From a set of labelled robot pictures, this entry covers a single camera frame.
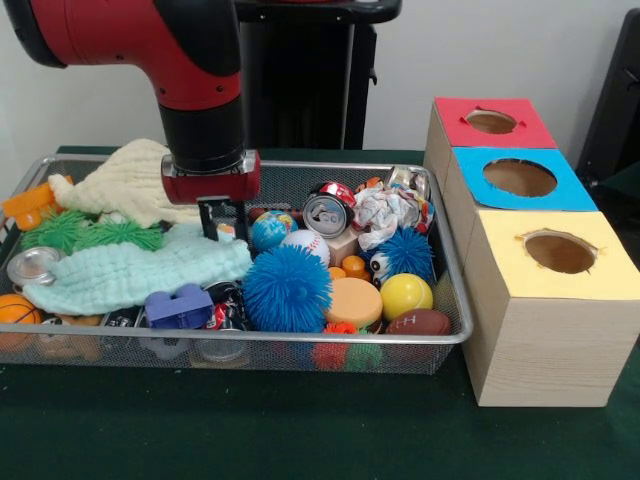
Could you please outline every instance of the orange ball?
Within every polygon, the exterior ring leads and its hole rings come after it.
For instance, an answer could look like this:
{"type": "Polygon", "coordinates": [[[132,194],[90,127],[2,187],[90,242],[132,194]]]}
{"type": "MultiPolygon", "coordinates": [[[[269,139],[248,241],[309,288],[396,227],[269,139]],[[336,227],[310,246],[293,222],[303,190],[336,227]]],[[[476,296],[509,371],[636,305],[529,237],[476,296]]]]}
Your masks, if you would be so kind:
{"type": "Polygon", "coordinates": [[[331,280],[337,280],[338,278],[345,278],[347,276],[347,272],[342,270],[340,267],[330,267],[329,275],[331,276],[331,280]]]}
{"type": "MultiPolygon", "coordinates": [[[[0,295],[0,323],[42,323],[40,311],[22,295],[0,295]]],[[[0,350],[17,352],[29,346],[29,333],[0,333],[0,350]]]]}
{"type": "Polygon", "coordinates": [[[347,277],[362,278],[367,270],[365,269],[364,260],[357,255],[349,255],[342,261],[342,269],[346,272],[347,277]]]}

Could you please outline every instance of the green toy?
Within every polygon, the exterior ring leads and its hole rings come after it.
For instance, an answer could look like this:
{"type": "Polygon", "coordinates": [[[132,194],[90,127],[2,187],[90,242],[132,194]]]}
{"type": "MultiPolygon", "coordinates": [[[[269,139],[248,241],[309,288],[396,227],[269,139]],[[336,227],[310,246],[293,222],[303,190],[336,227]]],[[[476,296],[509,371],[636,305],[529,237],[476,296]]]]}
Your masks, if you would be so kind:
{"type": "Polygon", "coordinates": [[[143,250],[155,252],[162,247],[162,230],[158,226],[142,228],[133,220],[122,223],[111,220],[93,223],[80,235],[76,250],[126,242],[133,243],[143,250]]]}
{"type": "Polygon", "coordinates": [[[51,247],[71,255],[74,246],[80,239],[88,217],[75,210],[46,213],[46,219],[33,230],[22,236],[22,248],[51,247]]]}

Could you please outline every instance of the stacked boxes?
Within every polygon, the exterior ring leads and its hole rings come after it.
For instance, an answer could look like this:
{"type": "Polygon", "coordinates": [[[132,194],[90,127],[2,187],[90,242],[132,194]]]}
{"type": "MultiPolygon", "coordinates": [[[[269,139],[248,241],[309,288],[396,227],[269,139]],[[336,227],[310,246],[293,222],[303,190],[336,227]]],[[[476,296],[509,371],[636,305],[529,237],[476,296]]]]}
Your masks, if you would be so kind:
{"type": "Polygon", "coordinates": [[[475,313],[482,406],[603,406],[640,333],[640,273],[527,100],[437,98],[434,172],[475,313]]]}

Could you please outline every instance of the basketball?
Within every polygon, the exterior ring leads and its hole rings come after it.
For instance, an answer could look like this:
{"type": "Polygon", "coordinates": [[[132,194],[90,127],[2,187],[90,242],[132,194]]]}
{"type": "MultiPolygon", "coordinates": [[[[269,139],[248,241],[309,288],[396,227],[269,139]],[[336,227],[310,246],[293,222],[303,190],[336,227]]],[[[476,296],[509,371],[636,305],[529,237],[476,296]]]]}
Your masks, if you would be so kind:
{"type": "MultiPolygon", "coordinates": [[[[0,295],[0,323],[30,323],[42,322],[42,315],[38,309],[22,295],[0,295]]],[[[0,333],[0,351],[18,352],[29,346],[33,340],[29,333],[0,333]]]]}

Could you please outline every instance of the metal basket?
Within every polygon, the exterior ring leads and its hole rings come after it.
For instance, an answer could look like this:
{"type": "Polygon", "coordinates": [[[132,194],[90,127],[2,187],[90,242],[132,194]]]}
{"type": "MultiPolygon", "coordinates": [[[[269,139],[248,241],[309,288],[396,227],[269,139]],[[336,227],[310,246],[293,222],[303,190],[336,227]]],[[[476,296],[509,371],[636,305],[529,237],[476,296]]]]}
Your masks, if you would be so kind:
{"type": "MultiPolygon", "coordinates": [[[[77,183],[106,158],[47,157],[33,165],[15,193],[46,181],[54,173],[71,175],[77,183]]],[[[265,161],[260,196],[248,208],[300,207],[309,190],[319,182],[334,180],[355,186],[370,177],[384,176],[390,167],[265,161]]],[[[436,211],[429,237],[436,256],[435,308],[451,319],[450,335],[326,335],[0,324],[0,363],[433,374],[453,346],[471,335],[473,325],[440,191],[435,177],[426,173],[436,211]],[[67,342],[76,356],[52,354],[49,342],[58,340],[67,342]],[[22,347],[18,351],[3,348],[18,342],[22,347]]],[[[219,220],[228,223],[232,217],[222,212],[219,220]]],[[[13,285],[7,277],[6,266],[20,249],[20,232],[12,225],[13,220],[2,217],[1,222],[6,234],[0,250],[0,293],[9,293],[13,285]]]]}

